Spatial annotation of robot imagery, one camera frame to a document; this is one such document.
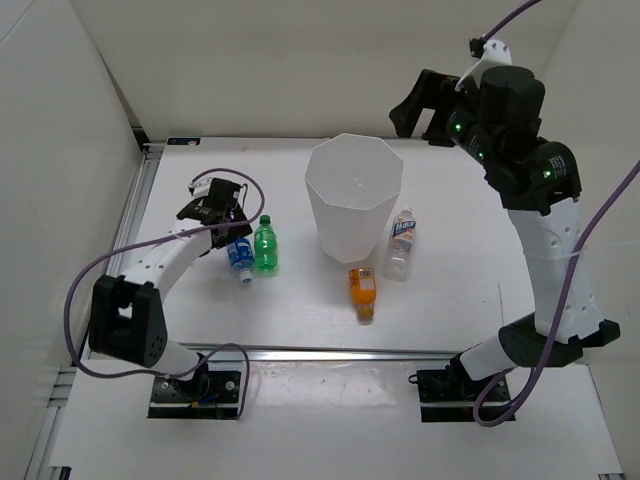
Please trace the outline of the orange juice bottle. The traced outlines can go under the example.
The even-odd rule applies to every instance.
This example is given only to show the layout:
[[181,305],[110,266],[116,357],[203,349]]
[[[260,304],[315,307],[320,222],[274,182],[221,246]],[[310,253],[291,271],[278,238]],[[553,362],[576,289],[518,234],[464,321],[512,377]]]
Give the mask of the orange juice bottle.
[[361,321],[370,321],[375,314],[377,288],[374,270],[369,267],[349,271],[350,296],[356,314]]

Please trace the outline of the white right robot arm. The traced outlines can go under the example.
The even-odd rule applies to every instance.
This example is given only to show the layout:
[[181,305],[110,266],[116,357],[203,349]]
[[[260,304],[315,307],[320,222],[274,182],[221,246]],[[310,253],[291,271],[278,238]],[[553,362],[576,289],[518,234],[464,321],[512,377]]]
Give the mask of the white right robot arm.
[[538,135],[544,95],[543,83],[522,67],[497,65],[461,78],[424,70],[389,114],[397,135],[408,138],[421,111],[433,111],[424,140],[458,146],[483,167],[526,257],[535,310],[449,362],[449,387],[460,399],[476,397],[492,376],[564,367],[620,335],[595,305],[580,259],[595,225],[577,228],[576,160],[564,144]]

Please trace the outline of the aluminium table rail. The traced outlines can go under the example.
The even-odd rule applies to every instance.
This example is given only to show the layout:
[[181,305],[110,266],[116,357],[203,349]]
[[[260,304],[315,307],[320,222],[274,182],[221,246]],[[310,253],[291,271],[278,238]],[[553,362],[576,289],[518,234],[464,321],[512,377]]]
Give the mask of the aluminium table rail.
[[457,149],[393,141],[403,159],[401,207],[417,219],[409,278],[377,281],[371,322],[352,308],[348,267],[326,256],[304,182],[313,142],[206,138],[154,153],[134,241],[166,234],[189,198],[188,182],[216,168],[254,178],[275,226],[279,269],[243,285],[225,255],[197,260],[169,293],[169,336],[192,348],[233,342],[262,360],[444,356],[493,336],[529,312],[533,296],[515,229],[482,168]]

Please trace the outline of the clear bottle white orange label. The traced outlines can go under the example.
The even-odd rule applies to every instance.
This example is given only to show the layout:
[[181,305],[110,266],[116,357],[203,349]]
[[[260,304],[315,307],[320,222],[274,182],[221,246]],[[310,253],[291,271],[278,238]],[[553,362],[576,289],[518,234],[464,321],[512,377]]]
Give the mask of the clear bottle white orange label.
[[409,273],[411,252],[416,237],[413,209],[403,208],[391,224],[384,257],[383,275],[393,281],[404,281]]

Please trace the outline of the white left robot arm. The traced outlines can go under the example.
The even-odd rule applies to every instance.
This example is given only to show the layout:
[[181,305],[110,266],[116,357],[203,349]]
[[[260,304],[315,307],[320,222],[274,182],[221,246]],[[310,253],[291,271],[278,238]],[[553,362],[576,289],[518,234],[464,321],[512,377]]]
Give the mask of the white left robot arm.
[[104,275],[92,292],[91,350],[175,376],[188,400],[206,395],[210,377],[196,367],[197,353],[168,337],[164,300],[198,258],[251,232],[239,202],[241,186],[213,178],[190,187],[192,199],[177,213],[165,242],[118,276]]

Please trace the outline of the blue label sticker left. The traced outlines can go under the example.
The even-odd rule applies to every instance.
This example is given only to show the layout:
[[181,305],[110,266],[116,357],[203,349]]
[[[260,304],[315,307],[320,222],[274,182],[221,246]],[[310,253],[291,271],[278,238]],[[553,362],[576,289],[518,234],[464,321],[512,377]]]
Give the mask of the blue label sticker left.
[[167,139],[168,146],[198,146],[200,137],[171,137]]

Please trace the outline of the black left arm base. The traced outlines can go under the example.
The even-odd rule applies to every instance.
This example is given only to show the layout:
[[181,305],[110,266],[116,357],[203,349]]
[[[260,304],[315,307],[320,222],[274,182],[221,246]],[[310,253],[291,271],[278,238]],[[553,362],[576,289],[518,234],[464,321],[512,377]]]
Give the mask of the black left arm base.
[[241,406],[241,370],[209,366],[189,381],[155,379],[147,417],[168,420],[236,420]]

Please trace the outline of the green plastic soda bottle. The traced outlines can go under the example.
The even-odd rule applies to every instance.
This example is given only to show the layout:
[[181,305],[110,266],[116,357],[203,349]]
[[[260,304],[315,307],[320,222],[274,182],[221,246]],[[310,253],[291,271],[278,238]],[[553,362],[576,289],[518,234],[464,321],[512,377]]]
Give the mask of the green plastic soda bottle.
[[278,267],[277,235],[271,217],[262,215],[254,232],[254,260],[259,272],[273,275]]

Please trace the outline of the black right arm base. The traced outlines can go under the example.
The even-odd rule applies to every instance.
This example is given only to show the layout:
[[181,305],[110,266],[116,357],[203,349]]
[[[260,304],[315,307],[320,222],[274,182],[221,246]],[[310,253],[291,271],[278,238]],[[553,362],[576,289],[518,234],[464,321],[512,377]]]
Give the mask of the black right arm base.
[[[455,385],[445,370],[417,370],[408,376],[417,387],[422,423],[473,423],[473,405],[488,380],[470,386]],[[479,412],[483,419],[501,416],[511,401],[508,385],[501,380],[487,394]]]

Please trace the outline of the clear bottle blue label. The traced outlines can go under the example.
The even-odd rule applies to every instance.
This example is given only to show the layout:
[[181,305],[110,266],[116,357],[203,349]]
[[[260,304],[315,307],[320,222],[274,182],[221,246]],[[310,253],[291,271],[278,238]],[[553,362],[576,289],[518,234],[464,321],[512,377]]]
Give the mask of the clear bottle blue label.
[[254,255],[248,238],[240,238],[226,246],[227,257],[231,269],[242,284],[253,280]]

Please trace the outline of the white plastic bin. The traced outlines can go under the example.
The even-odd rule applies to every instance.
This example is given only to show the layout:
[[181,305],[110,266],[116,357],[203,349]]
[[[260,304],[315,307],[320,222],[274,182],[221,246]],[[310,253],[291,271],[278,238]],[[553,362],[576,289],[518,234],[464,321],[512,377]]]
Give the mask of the white plastic bin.
[[402,188],[404,162],[381,138],[343,133],[311,150],[305,184],[322,251],[369,257]]

